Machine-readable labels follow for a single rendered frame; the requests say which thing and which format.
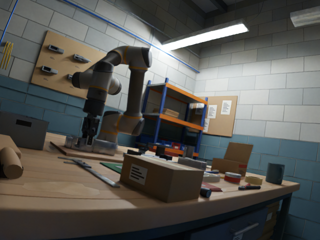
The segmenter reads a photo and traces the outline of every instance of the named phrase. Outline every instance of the table leg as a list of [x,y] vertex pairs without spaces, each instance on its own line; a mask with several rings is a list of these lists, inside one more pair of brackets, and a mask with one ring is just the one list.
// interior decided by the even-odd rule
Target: table leg
[[282,240],[284,235],[286,223],[287,223],[287,216],[289,213],[289,207],[291,202],[291,196],[284,198],[281,205],[281,210],[278,219],[276,220],[275,230],[273,234],[273,240]]

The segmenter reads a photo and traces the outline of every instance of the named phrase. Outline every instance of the drawer handle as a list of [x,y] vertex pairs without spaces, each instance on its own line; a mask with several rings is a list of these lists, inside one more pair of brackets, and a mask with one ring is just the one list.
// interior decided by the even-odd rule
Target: drawer handle
[[234,229],[230,229],[230,233],[232,233],[233,236],[238,236],[238,235],[244,234],[244,233],[250,231],[251,229],[254,229],[255,227],[259,226],[258,222],[254,223],[254,222],[249,221],[248,224],[249,224],[249,226],[247,226],[239,231],[234,230]]

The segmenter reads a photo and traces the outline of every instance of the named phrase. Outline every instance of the ceiling beam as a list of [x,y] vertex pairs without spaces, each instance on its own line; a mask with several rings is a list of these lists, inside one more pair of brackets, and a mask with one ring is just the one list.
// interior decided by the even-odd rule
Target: ceiling beam
[[222,13],[226,13],[228,6],[223,0],[210,0]]

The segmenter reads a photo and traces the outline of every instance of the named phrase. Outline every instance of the mug handle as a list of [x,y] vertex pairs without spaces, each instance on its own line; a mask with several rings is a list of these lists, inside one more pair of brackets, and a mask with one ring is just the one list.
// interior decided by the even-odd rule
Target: mug handle
[[285,168],[283,166],[281,166],[281,176],[284,177],[285,174]]

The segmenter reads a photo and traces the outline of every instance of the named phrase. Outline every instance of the blue drawer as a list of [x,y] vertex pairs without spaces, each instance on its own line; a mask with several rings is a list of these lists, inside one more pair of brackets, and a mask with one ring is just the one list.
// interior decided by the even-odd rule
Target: blue drawer
[[184,240],[257,240],[262,236],[268,208],[246,213],[213,225],[187,231]]

